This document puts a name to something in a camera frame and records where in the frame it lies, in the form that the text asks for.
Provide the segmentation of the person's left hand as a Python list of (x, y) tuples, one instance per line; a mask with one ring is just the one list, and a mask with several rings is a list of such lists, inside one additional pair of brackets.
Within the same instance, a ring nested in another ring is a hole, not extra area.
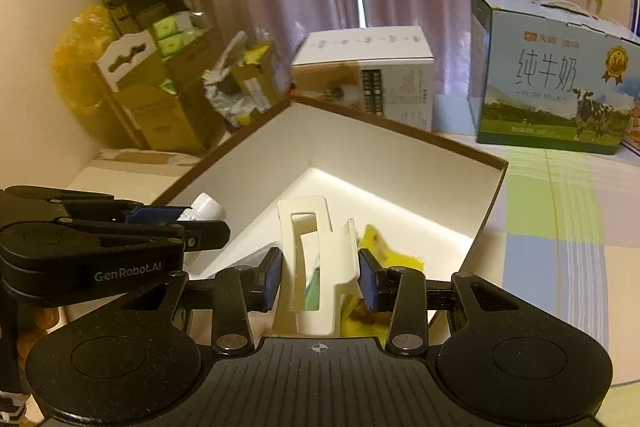
[(50, 329), (54, 329), (60, 321), (58, 308), (39, 308), (25, 305), (21, 311), (20, 326), (16, 340), (17, 361), (21, 369), (24, 369), (29, 352), (36, 343), (48, 335)]

